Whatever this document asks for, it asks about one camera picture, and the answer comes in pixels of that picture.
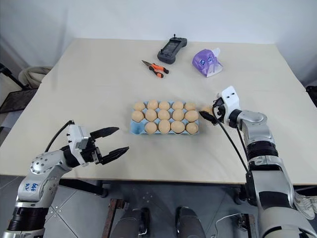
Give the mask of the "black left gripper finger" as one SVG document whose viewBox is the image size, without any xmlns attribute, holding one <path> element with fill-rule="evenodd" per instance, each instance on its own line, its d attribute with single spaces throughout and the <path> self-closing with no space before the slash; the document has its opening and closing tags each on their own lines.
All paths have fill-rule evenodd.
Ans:
<svg viewBox="0 0 317 238">
<path fill-rule="evenodd" d="M 106 127 L 90 133 L 92 139 L 104 138 L 119 130 L 119 127 Z"/>
<path fill-rule="evenodd" d="M 129 147 L 123 147 L 123 148 L 119 148 L 119 149 L 116 149 L 116 150 L 109 152 L 108 155 L 103 156 L 101 158 L 101 164 L 105 165 L 105 164 L 108 164 L 108 163 L 118 159 L 123 154 L 125 154 L 128 150 L 129 150 Z"/>
</svg>

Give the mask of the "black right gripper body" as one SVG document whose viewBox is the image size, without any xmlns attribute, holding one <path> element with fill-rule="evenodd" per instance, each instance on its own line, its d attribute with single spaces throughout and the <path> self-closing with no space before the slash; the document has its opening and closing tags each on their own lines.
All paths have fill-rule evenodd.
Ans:
<svg viewBox="0 0 317 238">
<path fill-rule="evenodd" d="M 220 97 L 220 105 L 218 107 L 212 106 L 212 114 L 217 120 L 217 122 L 226 122 L 225 115 L 226 115 L 226 109 L 225 109 L 225 102 Z"/>
</svg>

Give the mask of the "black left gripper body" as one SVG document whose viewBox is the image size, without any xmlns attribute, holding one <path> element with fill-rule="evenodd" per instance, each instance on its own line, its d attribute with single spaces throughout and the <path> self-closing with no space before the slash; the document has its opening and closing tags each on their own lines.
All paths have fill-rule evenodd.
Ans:
<svg viewBox="0 0 317 238">
<path fill-rule="evenodd" d="M 102 161 L 102 155 L 98 146 L 96 146 L 96 139 L 93 137 L 84 137 L 80 141 L 80 161 L 81 165 L 87 165 L 88 163 L 100 164 Z"/>
</svg>

